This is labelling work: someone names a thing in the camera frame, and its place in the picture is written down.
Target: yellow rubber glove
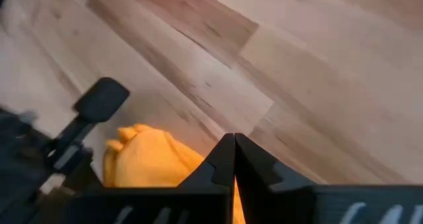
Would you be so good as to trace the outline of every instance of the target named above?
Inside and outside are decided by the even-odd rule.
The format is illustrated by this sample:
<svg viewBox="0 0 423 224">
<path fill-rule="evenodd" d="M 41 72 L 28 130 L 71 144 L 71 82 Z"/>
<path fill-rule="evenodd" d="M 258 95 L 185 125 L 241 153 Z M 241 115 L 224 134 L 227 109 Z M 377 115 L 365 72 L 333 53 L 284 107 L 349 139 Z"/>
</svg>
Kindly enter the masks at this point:
<svg viewBox="0 0 423 224">
<path fill-rule="evenodd" d="M 169 133 L 136 124 L 119 128 L 120 140 L 107 142 L 103 160 L 106 187 L 176 187 L 204 160 Z M 245 223 L 237 184 L 234 223 Z"/>
</svg>

